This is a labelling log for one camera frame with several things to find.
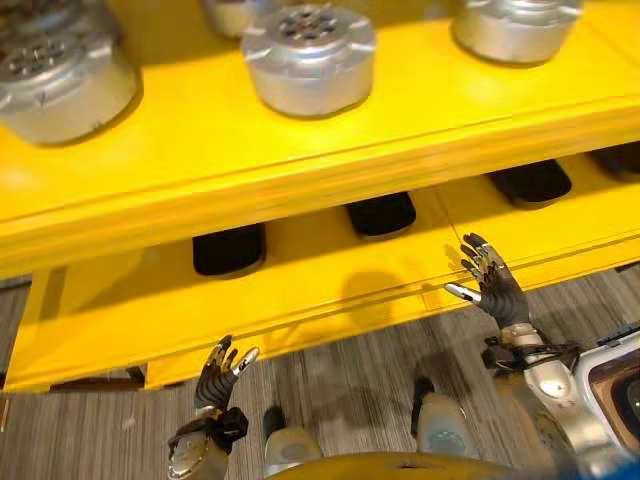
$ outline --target lower shelf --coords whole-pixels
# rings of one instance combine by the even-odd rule
[[[635,238],[603,246],[596,250],[549,259],[544,263],[514,268],[514,275],[525,290],[532,290],[626,265],[638,259],[640,259],[640,238]],[[470,279],[462,283],[476,288]],[[359,311],[334,315],[329,319],[303,322],[272,332],[238,339],[234,345],[241,352],[257,346],[262,352],[260,359],[266,360],[281,354],[360,335],[404,321],[445,313],[468,305],[442,288],[425,291],[422,294],[422,300],[424,304],[418,304],[416,297],[410,297],[369,306]],[[363,322],[349,321],[349,318],[356,317],[361,318]],[[161,388],[198,376],[210,352],[210,348],[204,348],[148,362],[146,388]]]
[[[272,356],[456,308],[442,285],[468,280],[469,231],[526,288],[640,259],[640,184],[583,155],[560,163],[574,189],[557,204],[514,210],[485,177],[464,179],[413,192],[418,221],[387,242],[361,242],[343,208],[271,222],[267,263],[234,280],[196,275],[190,240],[38,272],[5,390],[145,362],[161,386],[197,375],[226,333]]]

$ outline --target black rubber pad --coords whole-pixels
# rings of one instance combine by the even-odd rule
[[[591,152],[600,165],[627,181],[640,181],[640,142],[626,143]]]
[[[349,203],[345,207],[356,232],[365,237],[388,235],[416,221],[416,209],[406,192]]]
[[[255,265],[265,254],[263,223],[193,238],[193,266],[200,275],[228,275]]]
[[[571,180],[555,160],[508,168],[489,174],[509,201],[525,209],[545,207],[571,191]]]

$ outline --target yellow shelving unit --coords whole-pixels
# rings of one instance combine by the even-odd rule
[[[449,273],[445,256],[416,252],[453,248],[457,238],[434,191],[412,198],[419,217],[411,235],[379,244],[359,240],[342,207],[269,223],[265,265],[233,280],[197,275],[190,239],[37,272],[4,388],[84,377],[204,347],[229,331],[253,336],[404,297],[414,300],[397,303],[398,319],[407,310],[416,318],[419,282]],[[398,321],[384,312],[360,328]]]
[[[514,210],[486,178],[464,179],[413,192],[418,222],[383,243],[357,239],[342,208],[274,221],[267,264],[235,280],[197,276],[190,241],[39,272],[5,390],[153,359],[147,383],[159,386],[197,374],[229,332],[275,355],[455,308],[441,287],[466,280],[467,231],[492,239],[525,287],[639,259],[640,184],[584,155],[561,163],[574,190],[555,205]]]
[[[588,24],[632,62],[640,66],[640,2],[593,0],[588,4]]]
[[[115,0],[144,98],[78,145],[0,131],[0,276],[640,140],[640,68],[594,27],[634,35],[633,17],[607,20],[623,0],[589,2],[531,69],[459,49],[450,18],[425,15],[447,2],[364,4],[379,32],[371,97],[301,121],[258,100],[198,2]]]
[[[634,213],[640,184],[620,184],[609,178],[585,155],[560,160],[573,182],[572,192],[541,210],[514,209],[485,177],[474,177],[433,188],[447,211],[456,235],[479,232],[493,241],[526,290],[624,265],[640,259],[640,217]],[[416,250],[425,258],[447,258],[450,275],[422,282],[424,313],[443,313],[465,302],[442,288],[453,279],[473,286],[458,268],[461,253],[450,245],[434,251]],[[382,319],[376,328],[391,323]],[[284,349],[274,349],[262,335],[241,340],[241,348],[260,346],[266,357],[363,333],[357,324],[338,319],[310,320],[279,330]],[[152,360],[147,366],[147,387],[157,388],[197,376],[210,349]]]

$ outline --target floor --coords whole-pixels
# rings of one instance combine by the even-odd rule
[[[28,287],[0,291],[0,369]],[[607,271],[529,294],[537,324],[554,342],[589,347],[640,320],[640,266]],[[236,386],[232,405],[251,422],[236,444],[229,479],[261,478],[263,412],[284,408],[326,455],[409,451],[412,379],[429,376],[461,403],[484,459],[525,467],[526,448],[480,361],[496,327],[471,307],[261,362]],[[12,480],[165,478],[167,439],[192,415],[193,382],[150,393],[19,395],[0,433],[0,476]]]

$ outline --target black foot pad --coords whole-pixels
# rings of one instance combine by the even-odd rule
[[[555,160],[508,168],[489,174],[496,188],[518,208],[551,205],[571,191],[571,180]]]
[[[193,237],[193,267],[200,275],[240,276],[265,257],[264,223]]]
[[[414,382],[413,409],[411,410],[411,436],[413,438],[418,434],[418,419],[420,418],[422,399],[426,394],[435,391],[436,389],[433,386],[433,382],[427,377],[420,377]]]
[[[284,412],[279,405],[270,407],[262,417],[262,431],[264,432],[265,441],[273,432],[286,428],[287,422],[284,418]]]
[[[625,182],[640,181],[640,142],[595,150],[591,155],[618,179]]]
[[[365,239],[391,237],[416,221],[416,209],[406,192],[349,203],[345,207],[353,228]]]

